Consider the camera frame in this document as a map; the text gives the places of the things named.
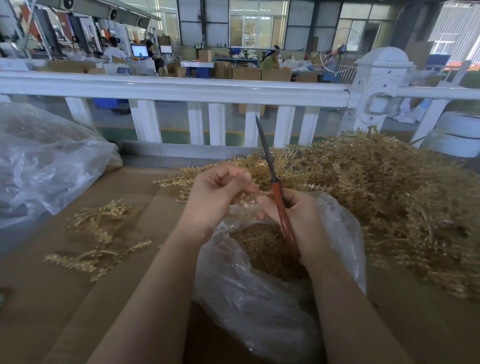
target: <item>person's left hand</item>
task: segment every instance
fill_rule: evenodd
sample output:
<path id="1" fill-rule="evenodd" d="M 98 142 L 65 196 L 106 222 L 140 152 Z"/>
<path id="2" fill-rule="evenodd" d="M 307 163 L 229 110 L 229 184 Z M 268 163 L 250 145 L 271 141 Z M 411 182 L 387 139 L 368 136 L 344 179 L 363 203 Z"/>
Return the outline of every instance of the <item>person's left hand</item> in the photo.
<path id="1" fill-rule="evenodd" d="M 252 175 L 244 168 L 222 163 L 200 173 L 177 227 L 207 242 L 214 228 L 227 215 L 233 198 L 241 191 L 259 191 Z"/>

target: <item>hand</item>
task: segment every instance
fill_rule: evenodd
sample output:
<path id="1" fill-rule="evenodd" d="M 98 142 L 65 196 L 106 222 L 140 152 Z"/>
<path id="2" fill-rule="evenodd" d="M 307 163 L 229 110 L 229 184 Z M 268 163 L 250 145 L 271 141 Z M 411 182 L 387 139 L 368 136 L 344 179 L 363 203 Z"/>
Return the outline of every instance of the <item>hand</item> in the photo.
<path id="1" fill-rule="evenodd" d="M 206 243 L 228 213 L 233 198 L 241 191 L 259 191 L 258 185 L 252 182 L 252 175 L 244 168 L 222 163 L 200 173 L 177 227 L 201 236 Z"/>
<path id="2" fill-rule="evenodd" d="M 289 188 L 282 188 L 282 195 L 291 206 L 286 209 L 287 214 L 300 250 L 301 262 L 307 266 L 310 260 L 315 261 L 319 255 L 330 250 L 317 202 L 312 196 Z M 260 219 L 267 214 L 280 224 L 273 194 L 258 196 L 257 202 L 262 207 Z"/>

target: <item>orange handle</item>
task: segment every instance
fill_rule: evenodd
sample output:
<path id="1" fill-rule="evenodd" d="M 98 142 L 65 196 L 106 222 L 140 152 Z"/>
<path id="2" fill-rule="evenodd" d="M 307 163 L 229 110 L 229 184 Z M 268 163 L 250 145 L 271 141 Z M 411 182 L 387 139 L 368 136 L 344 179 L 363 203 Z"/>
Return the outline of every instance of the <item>orange handle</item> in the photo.
<path id="1" fill-rule="evenodd" d="M 300 251 L 295 242 L 295 235 L 293 235 L 292 225 L 285 210 L 285 204 L 283 203 L 282 192 L 280 190 L 279 182 L 272 182 L 273 198 L 278 208 L 278 215 L 280 216 L 280 227 L 282 233 L 287 241 L 288 249 L 295 259 L 300 259 Z"/>

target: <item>tool with orange handle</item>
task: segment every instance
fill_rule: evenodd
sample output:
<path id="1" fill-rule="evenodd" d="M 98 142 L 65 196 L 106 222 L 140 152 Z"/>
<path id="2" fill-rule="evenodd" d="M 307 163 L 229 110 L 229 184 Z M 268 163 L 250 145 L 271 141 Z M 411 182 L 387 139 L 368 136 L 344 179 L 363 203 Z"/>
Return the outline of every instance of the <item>tool with orange handle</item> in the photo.
<path id="1" fill-rule="evenodd" d="M 264 148 L 265 160 L 267 161 L 268 168 L 270 169 L 270 175 L 272 180 L 270 186 L 272 188 L 274 201 L 278 208 L 278 215 L 280 216 L 280 227 L 282 229 L 283 236 L 287 241 L 288 249 L 295 259 L 300 259 L 300 252 L 295 242 L 295 235 L 293 234 L 292 225 L 290 224 L 290 219 L 287 215 L 287 210 L 285 208 L 285 199 L 283 198 L 280 178 L 275 173 L 275 168 L 273 167 L 272 155 L 268 149 L 267 139 L 265 138 L 265 133 L 260 120 L 257 119 L 258 134 L 260 135 L 260 140 L 262 141 L 262 146 Z"/>

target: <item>black blade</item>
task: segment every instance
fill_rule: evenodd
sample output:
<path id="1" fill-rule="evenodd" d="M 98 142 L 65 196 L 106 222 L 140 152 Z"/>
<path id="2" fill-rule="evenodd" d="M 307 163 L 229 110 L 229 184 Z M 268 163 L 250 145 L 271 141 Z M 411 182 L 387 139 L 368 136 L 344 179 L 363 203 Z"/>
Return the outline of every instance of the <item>black blade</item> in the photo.
<path id="1" fill-rule="evenodd" d="M 257 127 L 258 127 L 258 134 L 260 135 L 260 140 L 262 141 L 262 147 L 264 148 L 265 160 L 268 163 L 268 167 L 270 169 L 270 175 L 272 177 L 272 182 L 278 182 L 278 177 L 275 173 L 275 168 L 273 167 L 272 156 L 270 151 L 268 150 L 267 139 L 265 138 L 264 128 L 258 119 L 258 116 L 255 116 L 257 119 Z"/>

